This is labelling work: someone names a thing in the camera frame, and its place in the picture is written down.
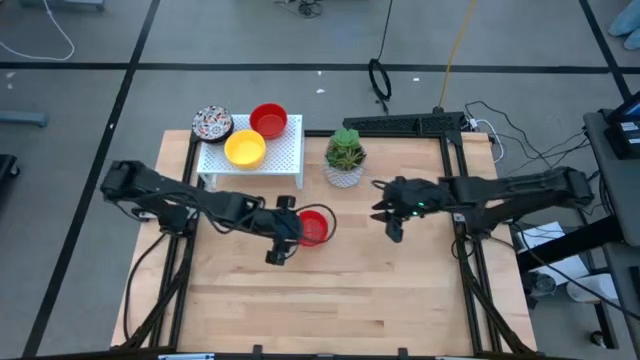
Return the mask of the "grey metal base foot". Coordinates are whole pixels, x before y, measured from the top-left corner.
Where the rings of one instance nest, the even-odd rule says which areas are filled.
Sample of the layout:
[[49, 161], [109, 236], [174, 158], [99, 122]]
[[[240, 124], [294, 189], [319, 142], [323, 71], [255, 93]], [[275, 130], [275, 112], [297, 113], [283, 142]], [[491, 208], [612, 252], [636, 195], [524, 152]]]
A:
[[48, 124], [48, 117], [44, 113], [0, 111], [0, 123], [17, 123], [46, 127]]
[[22, 7], [86, 8], [105, 10], [105, 0], [17, 0]]

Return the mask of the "yellow mini bowl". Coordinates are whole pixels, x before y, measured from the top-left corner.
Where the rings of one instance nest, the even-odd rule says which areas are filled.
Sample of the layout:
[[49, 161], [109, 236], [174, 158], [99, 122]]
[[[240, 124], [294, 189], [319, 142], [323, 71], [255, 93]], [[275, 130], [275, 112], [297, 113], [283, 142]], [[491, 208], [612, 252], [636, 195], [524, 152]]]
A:
[[234, 132], [224, 144], [227, 160], [242, 170], [257, 169], [266, 154], [266, 142], [256, 131], [251, 129]]

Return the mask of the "grey side desk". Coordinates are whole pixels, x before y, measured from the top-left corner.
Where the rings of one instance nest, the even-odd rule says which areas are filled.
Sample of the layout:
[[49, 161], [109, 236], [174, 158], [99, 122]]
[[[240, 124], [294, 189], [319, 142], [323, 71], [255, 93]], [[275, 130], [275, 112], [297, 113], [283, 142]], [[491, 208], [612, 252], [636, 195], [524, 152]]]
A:
[[617, 158], [605, 137], [603, 114], [586, 113], [583, 121], [625, 241], [640, 247], [640, 159]]

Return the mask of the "white paper sheet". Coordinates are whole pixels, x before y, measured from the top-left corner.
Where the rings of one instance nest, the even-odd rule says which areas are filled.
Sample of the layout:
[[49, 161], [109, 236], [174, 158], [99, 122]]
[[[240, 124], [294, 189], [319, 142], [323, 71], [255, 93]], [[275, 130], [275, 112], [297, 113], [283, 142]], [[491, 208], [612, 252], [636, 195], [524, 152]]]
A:
[[544, 225], [535, 225], [528, 229], [517, 231], [519, 240], [523, 243], [525, 249], [535, 248], [543, 245], [551, 240], [561, 238], [565, 235], [558, 222], [547, 223]]

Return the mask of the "white perforated metal shelf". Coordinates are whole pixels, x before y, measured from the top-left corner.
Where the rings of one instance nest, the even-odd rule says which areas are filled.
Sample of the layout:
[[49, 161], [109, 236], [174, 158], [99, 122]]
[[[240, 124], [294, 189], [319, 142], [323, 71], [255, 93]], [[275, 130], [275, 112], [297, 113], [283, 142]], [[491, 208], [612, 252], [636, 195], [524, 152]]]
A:
[[304, 129], [302, 115], [289, 115], [284, 134], [266, 141], [266, 155], [254, 170], [235, 167], [224, 154], [223, 144], [202, 143], [197, 161], [197, 174], [208, 190], [214, 190], [218, 175], [294, 176], [296, 186], [304, 184]]

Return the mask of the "black bowl with floral inside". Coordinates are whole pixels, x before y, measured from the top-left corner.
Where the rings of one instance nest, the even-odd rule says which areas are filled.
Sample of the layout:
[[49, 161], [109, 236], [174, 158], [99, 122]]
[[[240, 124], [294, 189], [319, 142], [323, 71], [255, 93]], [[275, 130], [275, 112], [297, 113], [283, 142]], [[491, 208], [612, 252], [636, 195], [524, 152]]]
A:
[[207, 106], [192, 119], [192, 134], [206, 143], [224, 142], [234, 131], [235, 123], [230, 112], [221, 106]]

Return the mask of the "succulent in patterned white pot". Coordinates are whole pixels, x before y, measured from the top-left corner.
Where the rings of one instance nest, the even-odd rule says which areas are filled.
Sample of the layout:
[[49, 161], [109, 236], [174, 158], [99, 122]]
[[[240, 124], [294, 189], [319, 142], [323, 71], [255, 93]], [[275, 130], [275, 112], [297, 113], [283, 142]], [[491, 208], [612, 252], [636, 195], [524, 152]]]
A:
[[325, 176], [328, 182], [339, 188], [357, 185], [364, 172], [366, 156], [358, 130], [336, 130], [330, 137], [325, 153]]

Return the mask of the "black device with screen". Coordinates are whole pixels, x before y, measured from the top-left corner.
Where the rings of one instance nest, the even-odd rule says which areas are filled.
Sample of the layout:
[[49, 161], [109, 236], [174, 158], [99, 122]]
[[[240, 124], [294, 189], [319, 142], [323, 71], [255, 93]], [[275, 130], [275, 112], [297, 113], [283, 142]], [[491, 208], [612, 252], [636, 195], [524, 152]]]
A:
[[605, 116], [604, 135], [621, 160], [640, 159], [640, 91]]

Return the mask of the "red mini bowl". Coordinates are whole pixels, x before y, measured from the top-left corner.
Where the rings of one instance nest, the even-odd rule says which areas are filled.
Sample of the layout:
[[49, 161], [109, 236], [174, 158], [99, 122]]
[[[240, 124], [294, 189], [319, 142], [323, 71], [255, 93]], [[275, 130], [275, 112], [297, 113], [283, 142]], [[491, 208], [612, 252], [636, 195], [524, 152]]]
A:
[[265, 139], [280, 137], [287, 126], [286, 110], [277, 103], [265, 103], [257, 106], [249, 115], [252, 130], [258, 132]]
[[319, 212], [305, 210], [299, 214], [303, 235], [299, 243], [302, 246], [315, 246], [324, 243], [328, 238], [328, 221]]

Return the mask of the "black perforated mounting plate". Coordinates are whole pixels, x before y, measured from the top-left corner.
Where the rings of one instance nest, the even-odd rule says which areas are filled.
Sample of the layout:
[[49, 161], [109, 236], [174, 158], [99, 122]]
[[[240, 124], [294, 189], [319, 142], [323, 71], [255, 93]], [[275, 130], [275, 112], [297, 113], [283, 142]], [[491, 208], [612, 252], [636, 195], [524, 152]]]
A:
[[444, 112], [345, 118], [343, 127], [371, 133], [438, 135], [448, 131], [459, 131], [463, 121], [462, 112]]

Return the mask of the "black desk support beam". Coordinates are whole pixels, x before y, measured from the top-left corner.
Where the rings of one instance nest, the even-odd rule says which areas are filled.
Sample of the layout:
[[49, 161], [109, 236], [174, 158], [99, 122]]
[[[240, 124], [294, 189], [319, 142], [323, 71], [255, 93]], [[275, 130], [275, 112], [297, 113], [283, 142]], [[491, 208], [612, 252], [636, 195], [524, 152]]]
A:
[[521, 252], [517, 255], [519, 271], [526, 273], [608, 243], [625, 243], [624, 234], [615, 215]]

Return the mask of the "round grey floor device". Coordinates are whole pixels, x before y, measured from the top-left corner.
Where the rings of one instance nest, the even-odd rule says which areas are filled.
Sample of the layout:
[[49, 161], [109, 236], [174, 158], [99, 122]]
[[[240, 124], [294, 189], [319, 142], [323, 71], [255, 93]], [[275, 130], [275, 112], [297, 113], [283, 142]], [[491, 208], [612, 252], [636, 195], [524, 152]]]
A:
[[553, 295], [556, 291], [557, 284], [555, 279], [545, 273], [536, 272], [532, 276], [532, 290], [533, 296], [546, 296]]

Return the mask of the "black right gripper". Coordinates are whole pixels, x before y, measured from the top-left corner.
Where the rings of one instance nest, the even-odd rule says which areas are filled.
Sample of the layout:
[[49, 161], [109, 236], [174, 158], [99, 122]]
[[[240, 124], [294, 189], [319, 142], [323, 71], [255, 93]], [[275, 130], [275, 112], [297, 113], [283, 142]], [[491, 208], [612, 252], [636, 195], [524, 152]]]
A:
[[383, 199], [372, 206], [373, 210], [390, 210], [392, 213], [375, 213], [371, 218], [388, 223], [399, 221], [399, 217], [424, 217], [452, 205], [451, 194], [441, 186], [424, 179], [396, 177], [390, 183], [388, 200]]

